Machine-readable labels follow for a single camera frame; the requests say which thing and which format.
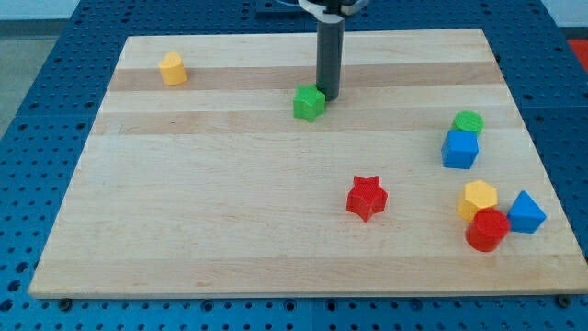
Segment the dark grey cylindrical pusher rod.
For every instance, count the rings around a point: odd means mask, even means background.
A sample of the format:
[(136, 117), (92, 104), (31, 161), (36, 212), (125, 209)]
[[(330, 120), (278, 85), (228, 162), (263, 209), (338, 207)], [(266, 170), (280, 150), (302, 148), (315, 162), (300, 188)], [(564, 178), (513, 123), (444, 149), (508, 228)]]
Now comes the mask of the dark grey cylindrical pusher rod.
[(316, 86), (326, 101), (338, 98), (345, 22), (317, 25)]

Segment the white and grey tool mount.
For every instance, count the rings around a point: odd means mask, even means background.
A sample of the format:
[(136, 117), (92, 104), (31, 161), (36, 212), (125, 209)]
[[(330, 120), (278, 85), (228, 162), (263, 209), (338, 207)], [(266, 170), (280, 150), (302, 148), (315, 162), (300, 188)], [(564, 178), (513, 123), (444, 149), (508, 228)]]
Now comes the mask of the white and grey tool mount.
[(320, 22), (340, 22), (367, 7), (369, 0), (298, 0), (298, 5)]

